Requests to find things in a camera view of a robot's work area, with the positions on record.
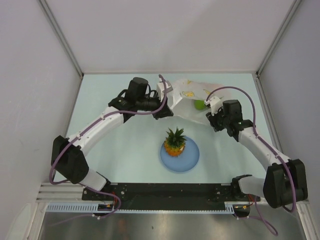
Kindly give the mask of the white plastic bag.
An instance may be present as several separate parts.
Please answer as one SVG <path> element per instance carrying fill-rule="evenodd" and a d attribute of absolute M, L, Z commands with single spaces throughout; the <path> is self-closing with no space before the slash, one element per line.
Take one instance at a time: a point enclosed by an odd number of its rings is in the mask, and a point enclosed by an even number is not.
<path fill-rule="evenodd" d="M 195 82 L 188 79 L 179 79 L 172 83 L 173 91 L 167 94 L 168 106 L 176 117 L 189 120 L 191 122 L 209 125 L 206 117 L 211 113 L 211 108 L 206 107 L 203 110 L 197 110 L 194 106 L 195 100 L 205 101 L 207 97 L 217 96 L 222 101 L 230 100 L 231 94 L 227 89 L 218 90 L 213 95 L 210 93 L 220 87 L 217 83 Z"/>

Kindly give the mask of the blue plastic plate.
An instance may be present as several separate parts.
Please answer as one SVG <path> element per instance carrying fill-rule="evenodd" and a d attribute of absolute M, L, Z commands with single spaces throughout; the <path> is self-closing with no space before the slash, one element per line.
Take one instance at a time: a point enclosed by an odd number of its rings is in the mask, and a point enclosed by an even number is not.
<path fill-rule="evenodd" d="M 185 149 L 179 156 L 170 156 L 164 147 L 159 150 L 160 160 L 163 165 L 176 173 L 184 173 L 193 169 L 200 158 L 200 150 L 198 145 L 189 137 L 186 137 Z"/>

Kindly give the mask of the orange fake pineapple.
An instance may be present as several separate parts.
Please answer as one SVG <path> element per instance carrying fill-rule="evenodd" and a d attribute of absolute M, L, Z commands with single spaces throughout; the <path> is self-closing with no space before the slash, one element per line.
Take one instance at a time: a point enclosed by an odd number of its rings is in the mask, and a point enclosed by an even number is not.
<path fill-rule="evenodd" d="M 164 149 L 166 153 L 171 157 L 180 156 L 186 147 L 186 136 L 184 135 L 184 129 L 176 128 L 175 131 L 168 128 L 167 137 L 164 140 Z"/>

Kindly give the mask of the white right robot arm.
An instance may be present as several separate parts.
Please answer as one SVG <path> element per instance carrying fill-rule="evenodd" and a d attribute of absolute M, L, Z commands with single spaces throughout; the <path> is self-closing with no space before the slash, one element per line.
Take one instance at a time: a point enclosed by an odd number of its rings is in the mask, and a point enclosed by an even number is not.
<path fill-rule="evenodd" d="M 204 102 L 210 111 L 206 114 L 215 132 L 227 134 L 246 147 L 266 171 L 264 178 L 251 174 L 232 179 L 231 196 L 242 201 L 248 194 L 264 198 L 272 208 L 294 205 L 308 198 L 306 169 L 300 159 L 290 159 L 271 146 L 258 134 L 249 119 L 243 119 L 238 100 L 221 101 L 212 97 Z"/>

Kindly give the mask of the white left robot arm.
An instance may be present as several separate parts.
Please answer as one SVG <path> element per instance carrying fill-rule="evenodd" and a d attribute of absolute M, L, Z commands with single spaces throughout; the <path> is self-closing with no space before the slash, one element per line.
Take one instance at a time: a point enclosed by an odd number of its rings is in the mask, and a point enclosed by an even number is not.
<path fill-rule="evenodd" d="M 98 199 L 107 199 L 111 193 L 108 180 L 89 167 L 86 155 L 106 134 L 133 116 L 152 115 L 156 120 L 173 116 L 168 106 L 168 93 L 173 87 L 162 75 L 158 77 L 160 82 L 155 90 L 146 79 L 134 77 L 128 88 L 112 99 L 92 123 L 69 137 L 56 137 L 52 145 L 50 183 L 56 184 L 53 172 L 57 171 L 66 182 L 90 188 Z"/>

